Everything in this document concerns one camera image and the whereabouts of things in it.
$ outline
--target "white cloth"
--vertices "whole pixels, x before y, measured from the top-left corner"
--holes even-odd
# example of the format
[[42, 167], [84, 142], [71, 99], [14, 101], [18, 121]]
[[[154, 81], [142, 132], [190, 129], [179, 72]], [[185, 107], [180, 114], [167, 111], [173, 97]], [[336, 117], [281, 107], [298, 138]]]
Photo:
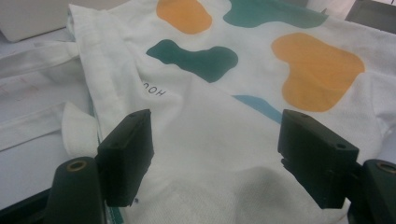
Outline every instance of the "white cloth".
[[[293, 21], [244, 28], [245, 24], [225, 22], [228, 1], [205, 0], [200, 4], [212, 23], [192, 35], [186, 27], [159, 18], [157, 4], [131, 1], [111, 11], [70, 7], [69, 27], [78, 43], [101, 138], [128, 113], [144, 108], [152, 112], [155, 156], [138, 191], [139, 203], [125, 209], [130, 222], [335, 223], [341, 219], [346, 209], [320, 210], [281, 166], [275, 119], [237, 99], [260, 97], [277, 111], [303, 111], [359, 147], [360, 162], [374, 158], [395, 124], [391, 97], [396, 85], [391, 50], [395, 36], [333, 18], [310, 28], [288, 24]], [[283, 7], [290, 13], [300, 10]], [[272, 44], [296, 33], [357, 55], [364, 64], [343, 97], [322, 112], [292, 106], [281, 94], [290, 70], [275, 57]], [[164, 39], [190, 52], [215, 46], [231, 49], [237, 54], [237, 66], [208, 84], [185, 71], [185, 61], [176, 66], [155, 58], [151, 50]], [[172, 60], [177, 51], [166, 50], [169, 54], [163, 57]]]

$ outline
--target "green spot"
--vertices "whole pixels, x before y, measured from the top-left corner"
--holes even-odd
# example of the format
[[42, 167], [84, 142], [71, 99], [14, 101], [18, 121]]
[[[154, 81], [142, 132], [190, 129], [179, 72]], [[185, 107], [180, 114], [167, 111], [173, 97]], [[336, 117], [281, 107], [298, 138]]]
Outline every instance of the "green spot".
[[230, 49], [214, 47], [208, 50], [187, 51], [169, 39], [160, 41], [147, 51], [147, 55], [165, 64], [176, 64], [207, 82], [218, 81], [238, 63], [238, 56]]
[[300, 28], [320, 26], [326, 15], [277, 0], [230, 0], [224, 20], [234, 26], [253, 28], [269, 21], [283, 21]]

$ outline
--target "orange spot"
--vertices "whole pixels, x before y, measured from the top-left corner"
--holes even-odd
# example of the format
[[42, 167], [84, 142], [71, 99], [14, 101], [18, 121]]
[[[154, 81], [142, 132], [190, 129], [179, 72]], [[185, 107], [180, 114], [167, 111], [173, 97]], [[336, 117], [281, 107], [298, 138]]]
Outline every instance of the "orange spot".
[[272, 44], [272, 49], [277, 58], [290, 66], [283, 97], [303, 110], [329, 110], [347, 92], [356, 76], [364, 72], [358, 56], [310, 35], [284, 35]]
[[188, 35], [198, 34], [212, 24], [212, 17], [196, 0], [160, 0], [157, 15]]

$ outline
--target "fabric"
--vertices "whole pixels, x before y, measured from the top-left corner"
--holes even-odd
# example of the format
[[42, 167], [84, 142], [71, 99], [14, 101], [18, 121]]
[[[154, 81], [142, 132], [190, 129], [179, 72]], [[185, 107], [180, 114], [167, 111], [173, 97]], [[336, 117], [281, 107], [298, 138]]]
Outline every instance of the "fabric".
[[50, 188], [56, 168], [70, 157], [96, 154], [90, 111], [75, 43], [0, 58], [0, 209]]
[[281, 165], [283, 109], [375, 158], [395, 125], [396, 37], [276, 0], [71, 6], [103, 139], [149, 108], [155, 156], [131, 223], [335, 223]]

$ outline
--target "blue spot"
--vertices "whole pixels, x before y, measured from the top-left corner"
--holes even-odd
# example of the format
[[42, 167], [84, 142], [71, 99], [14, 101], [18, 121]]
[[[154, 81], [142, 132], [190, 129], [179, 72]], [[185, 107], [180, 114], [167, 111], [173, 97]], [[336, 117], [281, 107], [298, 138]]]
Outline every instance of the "blue spot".
[[234, 98], [279, 124], [282, 121], [282, 114], [262, 98], [249, 95], [235, 95]]

